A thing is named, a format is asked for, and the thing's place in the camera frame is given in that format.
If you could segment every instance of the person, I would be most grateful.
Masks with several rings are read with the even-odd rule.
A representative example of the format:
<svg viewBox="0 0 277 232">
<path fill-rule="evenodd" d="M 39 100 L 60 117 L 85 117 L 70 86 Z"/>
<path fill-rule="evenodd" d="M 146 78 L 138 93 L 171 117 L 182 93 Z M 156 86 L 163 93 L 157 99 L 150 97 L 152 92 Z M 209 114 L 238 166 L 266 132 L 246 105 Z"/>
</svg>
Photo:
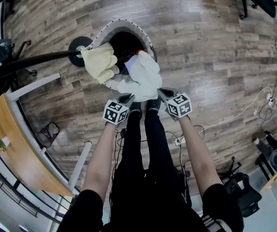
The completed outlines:
<svg viewBox="0 0 277 232">
<path fill-rule="evenodd" d="M 102 210 L 108 190 L 116 126 L 105 125 L 86 170 L 81 193 L 64 215 L 58 228 L 63 231 L 208 231 L 199 215 L 186 202 L 180 175 L 173 164 L 165 130 L 158 111 L 161 100 L 149 100 L 145 129 L 150 154 L 147 171 L 140 152 L 141 104 L 129 108 L 122 159 L 111 188 L 111 218 L 103 226 Z M 204 216 L 223 221 L 229 229 L 243 231 L 241 211 L 224 188 L 209 150 L 185 116 L 179 123 L 203 202 Z"/>
</svg>

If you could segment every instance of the small plant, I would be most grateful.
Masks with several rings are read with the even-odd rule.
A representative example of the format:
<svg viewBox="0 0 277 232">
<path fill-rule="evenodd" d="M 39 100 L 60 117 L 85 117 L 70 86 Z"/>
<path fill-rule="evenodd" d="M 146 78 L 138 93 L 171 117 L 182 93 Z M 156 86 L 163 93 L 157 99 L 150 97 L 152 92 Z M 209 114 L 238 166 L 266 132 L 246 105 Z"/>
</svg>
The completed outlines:
<svg viewBox="0 0 277 232">
<path fill-rule="evenodd" d="M 4 144 L 4 142 L 0 139 L 0 151 L 4 152 L 7 150 L 6 145 Z"/>
</svg>

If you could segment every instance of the black pants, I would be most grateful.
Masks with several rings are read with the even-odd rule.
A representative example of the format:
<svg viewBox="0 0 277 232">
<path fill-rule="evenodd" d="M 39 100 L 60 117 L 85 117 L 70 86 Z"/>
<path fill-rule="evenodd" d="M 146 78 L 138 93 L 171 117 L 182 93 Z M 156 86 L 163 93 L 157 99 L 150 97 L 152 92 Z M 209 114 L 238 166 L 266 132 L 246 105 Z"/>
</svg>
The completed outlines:
<svg viewBox="0 0 277 232">
<path fill-rule="evenodd" d="M 145 130 L 150 154 L 149 169 L 142 164 L 140 152 L 139 113 L 132 112 L 128 118 L 122 160 L 115 171 L 111 189 L 111 221 L 126 216 L 131 206 L 139 207 L 147 200 L 165 195 L 179 199 L 186 188 L 184 180 L 173 164 L 166 134 L 156 111 L 148 111 Z"/>
</svg>

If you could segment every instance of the black shoe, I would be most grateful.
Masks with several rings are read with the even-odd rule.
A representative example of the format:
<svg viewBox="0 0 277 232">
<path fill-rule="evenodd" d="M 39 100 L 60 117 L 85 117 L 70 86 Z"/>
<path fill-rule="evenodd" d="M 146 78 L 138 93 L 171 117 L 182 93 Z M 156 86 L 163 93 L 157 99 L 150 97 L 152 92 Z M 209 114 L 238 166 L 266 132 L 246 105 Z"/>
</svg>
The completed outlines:
<svg viewBox="0 0 277 232">
<path fill-rule="evenodd" d="M 130 113 L 135 112 L 135 111 L 139 112 L 139 119 L 142 118 L 142 109 L 140 107 L 140 102 L 132 103 L 129 110 L 130 110 Z"/>
<path fill-rule="evenodd" d="M 158 112 L 159 109 L 160 109 L 160 106 L 161 106 L 161 99 L 160 99 L 160 97 L 158 97 L 158 99 L 156 99 L 156 100 L 149 100 L 147 102 L 147 111 L 154 110 L 154 111 Z"/>
</svg>

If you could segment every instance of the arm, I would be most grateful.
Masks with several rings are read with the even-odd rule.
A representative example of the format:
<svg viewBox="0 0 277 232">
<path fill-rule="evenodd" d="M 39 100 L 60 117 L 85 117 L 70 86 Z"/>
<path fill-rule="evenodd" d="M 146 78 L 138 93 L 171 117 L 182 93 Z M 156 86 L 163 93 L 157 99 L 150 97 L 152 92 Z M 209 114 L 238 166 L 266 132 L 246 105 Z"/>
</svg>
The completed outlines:
<svg viewBox="0 0 277 232">
<path fill-rule="evenodd" d="M 194 129 L 190 119 L 185 116 L 179 119 L 186 140 L 189 159 L 201 197 L 214 184 L 222 184 L 215 164 L 204 141 Z"/>
<path fill-rule="evenodd" d="M 82 190 L 96 192 L 104 202 L 108 190 L 116 125 L 107 123 L 87 166 Z"/>
</svg>

